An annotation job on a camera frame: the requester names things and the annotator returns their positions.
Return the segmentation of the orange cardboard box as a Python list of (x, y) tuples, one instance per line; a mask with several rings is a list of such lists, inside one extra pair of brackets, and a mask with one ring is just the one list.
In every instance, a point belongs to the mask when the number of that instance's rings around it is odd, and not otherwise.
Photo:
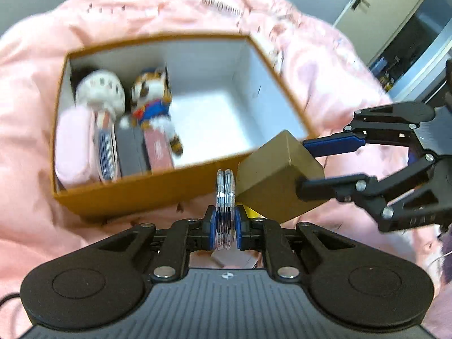
[(130, 88), (143, 70), (158, 67), (168, 70), (173, 96), (169, 113), (183, 154), (174, 157), (167, 171), (107, 183), (68, 188), (54, 178), (55, 200), (85, 220), (170, 207), (212, 193), (218, 169), (236, 170), (279, 132), (299, 139), (316, 134), (263, 47), (244, 34), (170, 32), (70, 52), (55, 112), (75, 103), (72, 85), (81, 70), (112, 71)]

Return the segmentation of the pink patterned quilt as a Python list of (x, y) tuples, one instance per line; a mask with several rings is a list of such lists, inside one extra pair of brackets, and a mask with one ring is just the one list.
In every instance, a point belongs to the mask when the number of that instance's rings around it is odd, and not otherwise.
[[(1, 37), (1, 336), (449, 338), (451, 287), (430, 266), (438, 224), (382, 232), (332, 198), (278, 223), (300, 279), (272, 279), (235, 230), (229, 249), (215, 233), (212, 251), (191, 253), (181, 280), (151, 280), (154, 234), (215, 207), (217, 173), (212, 193), (98, 221), (55, 200), (66, 56), (170, 32), (256, 38), (316, 133), (292, 135), (302, 145), (342, 132), (356, 110), (393, 104), (338, 30), (285, 0), (68, 0), (17, 23)], [(324, 178), (378, 180), (414, 161), (410, 146), (377, 144), (314, 158)]]

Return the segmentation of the yellow white small box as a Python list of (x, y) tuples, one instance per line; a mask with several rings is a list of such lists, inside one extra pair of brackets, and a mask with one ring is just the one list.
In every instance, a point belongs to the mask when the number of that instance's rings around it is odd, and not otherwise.
[(245, 212), (247, 214), (247, 217), (249, 219), (264, 219), (264, 217), (262, 215), (260, 215), (258, 212), (256, 212), (255, 210), (244, 206)]

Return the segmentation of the dark grey box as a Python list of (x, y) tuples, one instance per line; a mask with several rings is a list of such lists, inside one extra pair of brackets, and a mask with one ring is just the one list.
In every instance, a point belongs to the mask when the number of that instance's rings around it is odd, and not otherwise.
[(116, 127), (116, 149), (122, 177), (141, 175), (150, 170), (144, 133), (139, 127)]

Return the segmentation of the pink fabric pouch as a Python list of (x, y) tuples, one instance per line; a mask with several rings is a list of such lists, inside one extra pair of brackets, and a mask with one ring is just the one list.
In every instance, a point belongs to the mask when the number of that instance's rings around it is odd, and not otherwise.
[(60, 115), (55, 138), (55, 174), (66, 189), (99, 180), (94, 120), (94, 112), (87, 107), (72, 107)]

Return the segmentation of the brown plush sailor raccoon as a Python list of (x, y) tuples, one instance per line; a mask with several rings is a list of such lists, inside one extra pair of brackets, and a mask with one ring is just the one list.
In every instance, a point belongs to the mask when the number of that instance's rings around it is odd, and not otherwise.
[(166, 137), (172, 153), (181, 156), (183, 145), (169, 113), (172, 94), (167, 66), (144, 69), (131, 87), (130, 102), (132, 124), (158, 129)]

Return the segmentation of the gold cardboard box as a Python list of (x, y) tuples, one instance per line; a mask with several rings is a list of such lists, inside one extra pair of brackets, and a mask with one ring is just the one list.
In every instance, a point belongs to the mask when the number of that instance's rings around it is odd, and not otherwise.
[(285, 223), (326, 203), (302, 201), (297, 183), (323, 179), (323, 166), (284, 130), (238, 166), (235, 200), (261, 216)]

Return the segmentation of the white plush dog toy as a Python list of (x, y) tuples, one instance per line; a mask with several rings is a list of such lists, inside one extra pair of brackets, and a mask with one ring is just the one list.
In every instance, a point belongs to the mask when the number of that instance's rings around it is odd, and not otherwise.
[(75, 104), (94, 111), (100, 129), (114, 126), (126, 112), (126, 94), (118, 76), (109, 70), (92, 70), (75, 85)]

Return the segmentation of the maroon small box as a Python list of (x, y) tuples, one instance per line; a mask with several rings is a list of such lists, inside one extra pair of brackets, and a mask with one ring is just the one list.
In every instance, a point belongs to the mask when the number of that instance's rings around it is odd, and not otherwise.
[(158, 129), (145, 129), (143, 135), (151, 172), (173, 169), (171, 151), (165, 135)]

